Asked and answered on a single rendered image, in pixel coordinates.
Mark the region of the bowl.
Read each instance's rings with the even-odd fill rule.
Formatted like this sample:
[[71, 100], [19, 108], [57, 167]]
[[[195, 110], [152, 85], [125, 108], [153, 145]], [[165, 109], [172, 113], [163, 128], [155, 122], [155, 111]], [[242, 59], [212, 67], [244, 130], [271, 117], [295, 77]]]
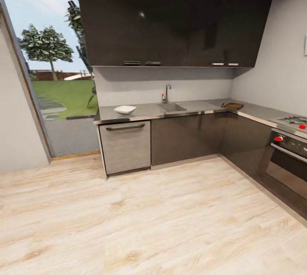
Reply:
[[135, 109], [136, 109], [135, 106], [120, 106], [115, 108], [114, 111], [122, 115], [128, 115], [131, 112], [133, 112]]

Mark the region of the cutting board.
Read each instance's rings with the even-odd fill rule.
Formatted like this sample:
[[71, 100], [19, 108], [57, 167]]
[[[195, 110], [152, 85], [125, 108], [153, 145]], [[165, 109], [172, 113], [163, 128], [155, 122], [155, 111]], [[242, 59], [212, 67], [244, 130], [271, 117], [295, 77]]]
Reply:
[[239, 110], [240, 108], [244, 107], [244, 104], [238, 104], [238, 103], [229, 103], [227, 105], [224, 105], [224, 107], [230, 108], [230, 109], [237, 109]]

